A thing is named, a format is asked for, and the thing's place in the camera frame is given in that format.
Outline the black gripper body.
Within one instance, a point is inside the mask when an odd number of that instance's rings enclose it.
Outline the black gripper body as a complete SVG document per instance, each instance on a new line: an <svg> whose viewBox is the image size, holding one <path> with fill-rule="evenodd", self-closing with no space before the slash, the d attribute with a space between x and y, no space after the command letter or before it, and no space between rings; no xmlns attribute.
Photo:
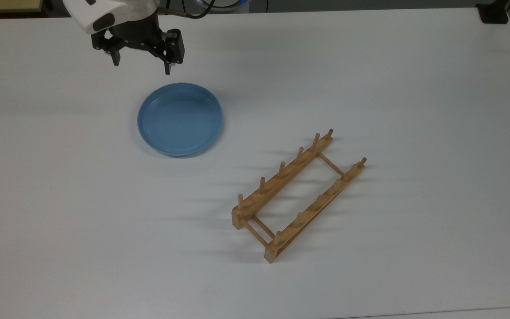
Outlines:
<svg viewBox="0 0 510 319"><path fill-rule="evenodd" d="M176 64L184 61L182 32L178 29L162 31L158 26L157 14L138 21L111 25L91 34L91 40L94 49L102 50L109 56L111 51L131 48L149 52L162 62L166 56L172 57Z"/></svg>

